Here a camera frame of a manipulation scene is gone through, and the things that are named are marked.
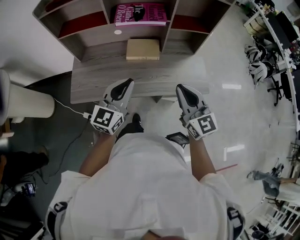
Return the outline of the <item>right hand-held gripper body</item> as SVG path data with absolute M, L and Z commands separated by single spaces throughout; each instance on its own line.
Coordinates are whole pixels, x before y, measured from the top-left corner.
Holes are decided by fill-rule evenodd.
M 193 114 L 182 114 L 180 121 L 196 141 L 218 131 L 215 114 L 208 105 L 202 106 Z

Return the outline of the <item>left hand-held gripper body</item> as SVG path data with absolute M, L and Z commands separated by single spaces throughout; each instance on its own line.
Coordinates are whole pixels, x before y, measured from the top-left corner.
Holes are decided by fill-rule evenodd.
M 97 130 L 105 134 L 114 135 L 124 123 L 124 118 L 127 115 L 127 102 L 116 101 L 109 102 L 101 100 L 98 105 L 95 105 L 91 125 Z

